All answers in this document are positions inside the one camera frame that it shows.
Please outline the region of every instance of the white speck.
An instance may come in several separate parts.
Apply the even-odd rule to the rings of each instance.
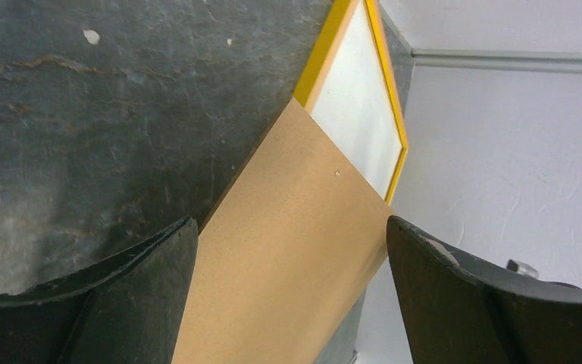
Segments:
[[[99,33],[97,33],[94,30],[91,30],[91,29],[84,30],[83,36],[85,36],[88,43],[92,44],[93,46],[98,45],[99,40],[101,39],[101,37],[99,36]]]

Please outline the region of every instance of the yellow-framed whiteboard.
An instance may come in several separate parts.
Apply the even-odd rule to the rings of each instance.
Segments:
[[[293,96],[391,203],[408,141],[377,0],[335,0]]]

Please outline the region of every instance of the brown panel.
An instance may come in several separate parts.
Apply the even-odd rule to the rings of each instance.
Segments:
[[[311,363],[386,257],[391,208],[293,99],[199,237],[173,363]]]

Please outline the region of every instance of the yellow edge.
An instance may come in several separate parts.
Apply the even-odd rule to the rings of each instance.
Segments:
[[[393,171],[390,187],[387,191],[387,195],[385,195],[385,201],[388,204],[391,204],[393,194],[396,191],[396,185],[398,184],[398,179],[400,178],[402,166],[405,164],[405,158],[407,157],[409,146],[407,141],[407,133],[405,132],[405,122],[402,119],[402,110],[400,108],[398,90],[396,89],[396,79],[393,76],[393,68],[391,65],[389,50],[387,48],[387,40],[383,30],[383,21],[380,17],[380,13],[378,12],[378,1],[363,0],[363,2],[365,3],[365,8],[367,9],[367,16],[369,19],[369,25],[371,27],[371,32],[374,34],[376,51],[378,52],[378,58],[380,59],[380,66],[383,69],[385,86],[387,87],[387,92],[390,96],[394,119],[396,120],[396,129],[398,130],[398,138],[402,145],[396,167]]]
[[[356,0],[335,0],[333,2],[320,35],[309,55],[307,65],[293,91],[293,97],[309,113],[313,109],[336,50],[340,47],[340,41],[353,15],[355,3],[357,3]]]

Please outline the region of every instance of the dark stone countertop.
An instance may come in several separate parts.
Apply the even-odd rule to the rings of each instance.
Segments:
[[[0,293],[203,221],[290,98],[329,8],[0,0]]]

